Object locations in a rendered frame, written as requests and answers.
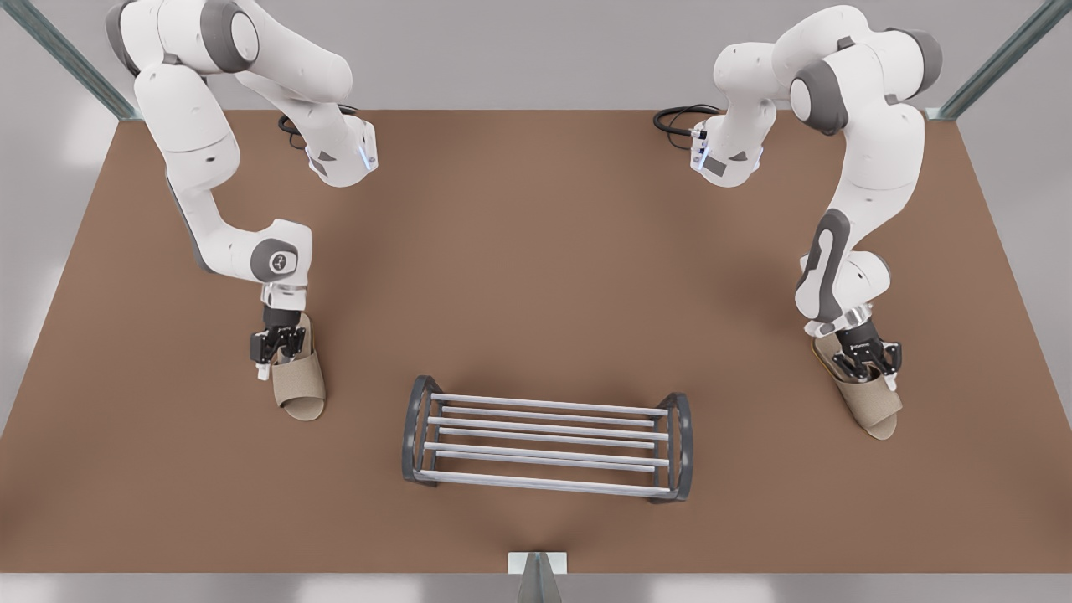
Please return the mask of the tan open-toe slipper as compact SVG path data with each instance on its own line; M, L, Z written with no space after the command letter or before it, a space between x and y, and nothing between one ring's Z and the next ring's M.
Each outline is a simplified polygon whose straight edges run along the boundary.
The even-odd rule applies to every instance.
M842 392L843 401L858 426L870 433L874 439L888 440L895 432L897 415L903 408L899 394L889 389L882 374L873 367L870 367L873 377L869 377L868 381L855 382L844 374L833 362L835 352L842 351L842 343L833 333L812 340L812 351L827 366L827 372Z
M312 322L306 312L298 326L306 328L306 340L294 358L279 355L271 368L276 405L294 420L317 420L327 398L324 377L315 348Z

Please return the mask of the grey metal shoe rack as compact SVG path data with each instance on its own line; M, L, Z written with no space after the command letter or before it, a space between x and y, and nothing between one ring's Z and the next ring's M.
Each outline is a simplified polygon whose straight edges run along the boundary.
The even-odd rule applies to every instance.
M410 483L594 492L681 503L693 492L686 394L655 407L451 394L419 376L401 473Z

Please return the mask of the silver frame post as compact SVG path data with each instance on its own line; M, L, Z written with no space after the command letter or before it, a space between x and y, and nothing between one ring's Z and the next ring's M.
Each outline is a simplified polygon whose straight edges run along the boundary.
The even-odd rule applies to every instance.
M961 118L965 111L976 104L996 80L1017 64L1021 58L1069 13L1072 13L1072 0L1044 0L1044 3L1021 24L1014 34L1006 39L1003 45L992 54L942 106L927 107L924 117L927 120L938 121L955 121Z
M507 573L520 574L517 603L562 603L556 576L566 574L565 551L510 551Z
M50 23L30 0L0 0L14 23L18 23L38 45L65 71L78 80L96 100L111 112L118 120L142 120L142 113L131 105L111 85L110 80L96 71L94 67L72 42Z

